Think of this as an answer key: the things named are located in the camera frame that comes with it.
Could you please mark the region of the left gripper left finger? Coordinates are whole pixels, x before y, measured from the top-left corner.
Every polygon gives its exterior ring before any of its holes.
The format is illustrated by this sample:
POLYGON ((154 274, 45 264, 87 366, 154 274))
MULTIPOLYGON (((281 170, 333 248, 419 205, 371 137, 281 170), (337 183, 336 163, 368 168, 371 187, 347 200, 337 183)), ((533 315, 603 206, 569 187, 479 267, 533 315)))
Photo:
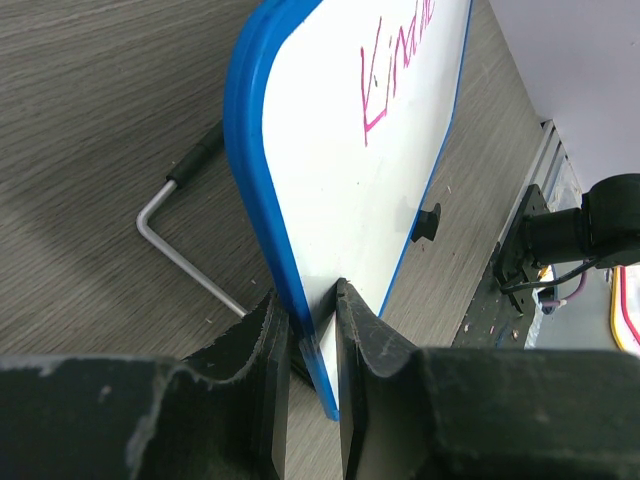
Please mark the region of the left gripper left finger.
POLYGON ((5 355, 5 479, 281 479, 289 320, 278 296, 175 359, 5 355))

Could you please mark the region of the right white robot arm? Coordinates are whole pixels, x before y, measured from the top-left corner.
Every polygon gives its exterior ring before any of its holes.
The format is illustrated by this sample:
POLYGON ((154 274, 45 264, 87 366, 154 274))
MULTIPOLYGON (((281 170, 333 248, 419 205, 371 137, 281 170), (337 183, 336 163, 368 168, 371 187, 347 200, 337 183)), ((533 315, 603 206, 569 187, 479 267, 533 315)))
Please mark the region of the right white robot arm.
POLYGON ((597 269, 639 262, 639 175, 606 178, 582 195, 579 208, 524 221, 527 250, 540 265, 596 260, 597 269))

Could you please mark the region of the blue framed whiteboard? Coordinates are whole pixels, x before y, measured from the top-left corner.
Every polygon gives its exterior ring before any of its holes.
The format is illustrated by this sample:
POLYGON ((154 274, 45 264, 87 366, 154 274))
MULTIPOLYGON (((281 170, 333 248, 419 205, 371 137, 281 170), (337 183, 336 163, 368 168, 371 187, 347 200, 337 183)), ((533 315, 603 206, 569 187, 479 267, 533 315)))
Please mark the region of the blue framed whiteboard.
POLYGON ((381 314, 453 124, 468 1, 264 1, 232 53, 229 164, 326 416, 334 287, 381 314))

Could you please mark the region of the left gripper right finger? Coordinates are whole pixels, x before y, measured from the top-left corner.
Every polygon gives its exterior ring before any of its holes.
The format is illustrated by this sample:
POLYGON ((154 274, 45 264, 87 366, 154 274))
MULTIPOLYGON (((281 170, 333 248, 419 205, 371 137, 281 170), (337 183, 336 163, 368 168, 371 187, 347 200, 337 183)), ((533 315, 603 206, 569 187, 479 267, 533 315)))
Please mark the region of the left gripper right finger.
POLYGON ((635 479, 639 360, 426 348, 336 285, 347 479, 635 479))

